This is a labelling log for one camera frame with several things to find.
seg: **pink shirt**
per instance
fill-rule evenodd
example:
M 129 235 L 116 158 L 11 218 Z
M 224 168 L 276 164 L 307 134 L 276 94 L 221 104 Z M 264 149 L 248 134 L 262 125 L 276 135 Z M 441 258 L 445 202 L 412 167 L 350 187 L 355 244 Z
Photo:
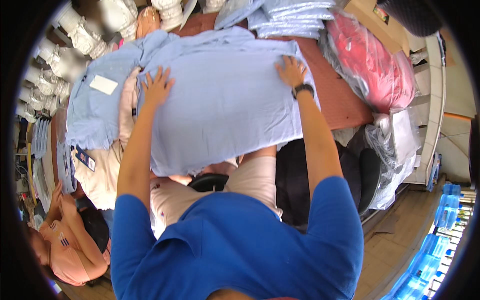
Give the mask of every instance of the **pink shirt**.
M 55 220 L 49 226 L 46 222 L 43 222 L 38 232 L 44 240 L 52 244 L 50 267 L 53 274 L 73 286 L 82 286 L 85 282 L 94 279 L 88 276 L 80 257 L 75 251 L 81 251 L 82 248 L 67 223 Z M 103 258 L 108 265 L 110 265 L 110 247 L 109 239 L 107 249 L 103 253 Z

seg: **hand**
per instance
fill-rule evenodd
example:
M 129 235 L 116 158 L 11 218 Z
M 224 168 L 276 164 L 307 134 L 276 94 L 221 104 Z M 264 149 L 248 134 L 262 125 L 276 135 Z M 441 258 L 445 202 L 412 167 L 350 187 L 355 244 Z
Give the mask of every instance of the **hand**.
M 145 103 L 152 103 L 155 107 L 165 103 L 170 89 L 175 83 L 175 79 L 173 78 L 167 82 L 168 75 L 170 75 L 170 68 L 167 68 L 165 74 L 162 74 L 162 71 L 162 67 L 158 67 L 158 73 L 154 81 L 152 81 L 150 73 L 147 72 L 147 83 L 142 82 L 142 87 L 145 92 Z
M 67 222 L 79 216 L 75 199 L 70 194 L 64 195 L 61 198 L 61 209 L 63 218 L 65 218 Z
M 50 209 L 56 209 L 56 208 L 59 208 L 60 205 L 61 205 L 61 198 L 62 198 L 62 192 L 61 192 L 61 188 L 63 186 L 63 183 L 61 180 L 59 180 L 59 183 L 57 184 L 57 186 L 55 187 L 55 189 L 53 190 L 53 194 L 52 194 L 52 201 L 50 202 Z
M 284 69 L 278 63 L 275 64 L 278 75 L 280 75 L 283 82 L 292 88 L 303 84 L 305 74 L 307 73 L 307 68 L 303 66 L 303 62 L 299 64 L 295 57 L 285 55 L 283 56 L 283 61 L 285 62 Z

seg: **white decorative column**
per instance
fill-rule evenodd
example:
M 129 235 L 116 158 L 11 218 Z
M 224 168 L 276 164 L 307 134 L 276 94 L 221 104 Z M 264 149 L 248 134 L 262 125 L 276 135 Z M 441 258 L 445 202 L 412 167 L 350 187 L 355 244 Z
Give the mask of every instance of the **white decorative column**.
M 43 94 L 37 87 L 31 89 L 22 86 L 20 89 L 20 95 L 18 97 L 24 102 L 28 103 L 34 110 L 46 109 L 55 111 L 57 109 L 57 102 L 59 102 L 58 96 L 47 96 Z
M 72 44 L 84 55 L 96 59 L 110 52 L 102 36 L 86 26 L 85 18 L 80 16 L 69 1 L 55 16 L 54 21 L 60 24 L 72 39 Z
M 180 26 L 183 18 L 181 0 L 152 0 L 152 6 L 160 12 L 160 29 L 170 31 Z
M 20 117 L 24 117 L 30 123 L 35 123 L 36 122 L 35 112 L 34 112 L 33 108 L 23 101 L 19 101 L 17 103 L 15 113 L 17 115 L 19 115 Z
M 125 41 L 133 41 L 137 32 L 138 11 L 133 0 L 100 0 L 103 20 L 112 31 L 120 32 Z
M 219 12 L 226 0 L 206 0 L 204 13 Z
M 47 64 L 52 68 L 53 73 L 61 77 L 60 73 L 60 56 L 67 49 L 67 47 L 60 47 L 54 44 L 46 37 L 38 44 L 38 56 L 43 58 Z
M 44 95 L 57 95 L 65 99 L 69 95 L 69 83 L 57 77 L 52 70 L 29 66 L 25 79 L 35 84 Z

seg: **white label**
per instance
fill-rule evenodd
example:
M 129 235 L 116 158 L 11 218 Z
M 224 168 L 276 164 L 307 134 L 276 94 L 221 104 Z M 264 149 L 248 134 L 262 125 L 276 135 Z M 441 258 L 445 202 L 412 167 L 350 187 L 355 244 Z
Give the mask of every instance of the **white label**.
M 117 85 L 119 85 L 118 82 L 102 77 L 100 75 L 95 75 L 95 78 L 90 83 L 91 88 L 94 88 L 109 96 L 112 95 Z
M 95 172 L 95 161 L 90 157 L 88 158 L 88 167 Z

